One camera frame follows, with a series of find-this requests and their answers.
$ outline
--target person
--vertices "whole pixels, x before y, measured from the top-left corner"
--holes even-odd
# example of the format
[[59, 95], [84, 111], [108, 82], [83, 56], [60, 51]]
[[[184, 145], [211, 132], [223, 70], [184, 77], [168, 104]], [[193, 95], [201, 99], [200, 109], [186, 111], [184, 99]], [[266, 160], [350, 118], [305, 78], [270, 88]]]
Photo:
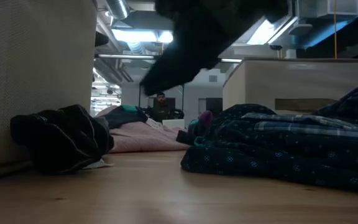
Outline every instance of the person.
[[167, 119], [170, 109], [165, 93], [157, 93], [157, 103], [152, 108], [153, 120], [162, 123], [162, 120]]

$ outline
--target pink blanket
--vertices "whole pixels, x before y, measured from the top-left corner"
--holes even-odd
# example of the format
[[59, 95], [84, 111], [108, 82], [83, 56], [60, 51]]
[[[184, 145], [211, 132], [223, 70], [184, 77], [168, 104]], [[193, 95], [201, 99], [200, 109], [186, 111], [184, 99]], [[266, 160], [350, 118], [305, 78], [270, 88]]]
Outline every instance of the pink blanket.
[[187, 150], [190, 146], [176, 141], [179, 130], [154, 129], [143, 122], [127, 123], [111, 129], [114, 147], [110, 153]]

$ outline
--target white partition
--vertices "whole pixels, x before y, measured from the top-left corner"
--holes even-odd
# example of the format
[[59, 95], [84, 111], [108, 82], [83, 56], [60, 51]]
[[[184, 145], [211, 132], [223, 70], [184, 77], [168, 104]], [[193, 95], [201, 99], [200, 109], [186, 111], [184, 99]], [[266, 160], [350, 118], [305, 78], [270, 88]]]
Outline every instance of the white partition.
[[27, 158], [11, 117], [89, 108], [95, 29], [91, 0], [0, 0], [0, 166]]
[[283, 102], [292, 101], [302, 111], [311, 111], [357, 87], [358, 59], [246, 58], [224, 84], [223, 109], [255, 103], [277, 113], [297, 114], [284, 109]]

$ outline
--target teal fabric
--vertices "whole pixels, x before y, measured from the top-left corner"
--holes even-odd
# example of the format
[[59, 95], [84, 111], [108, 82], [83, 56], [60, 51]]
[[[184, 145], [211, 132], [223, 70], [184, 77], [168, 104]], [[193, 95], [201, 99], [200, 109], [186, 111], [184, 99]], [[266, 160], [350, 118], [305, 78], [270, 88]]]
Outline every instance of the teal fabric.
[[190, 122], [190, 124], [196, 124], [196, 123], [198, 123], [197, 119], [194, 119], [193, 121]]
[[126, 112], [132, 112], [132, 113], [137, 112], [136, 106], [123, 105], [122, 108], [124, 108], [124, 111]]
[[204, 142], [205, 139], [201, 136], [198, 136], [195, 140], [194, 140], [194, 145], [195, 146], [204, 146]]

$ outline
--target wooden floor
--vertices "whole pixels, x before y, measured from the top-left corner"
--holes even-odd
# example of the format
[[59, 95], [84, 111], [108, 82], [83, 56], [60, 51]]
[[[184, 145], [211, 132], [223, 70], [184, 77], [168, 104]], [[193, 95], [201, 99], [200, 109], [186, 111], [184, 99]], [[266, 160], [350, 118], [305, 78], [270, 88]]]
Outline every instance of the wooden floor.
[[357, 223], [358, 194], [180, 169], [182, 152], [116, 154], [114, 167], [0, 179], [0, 223]]

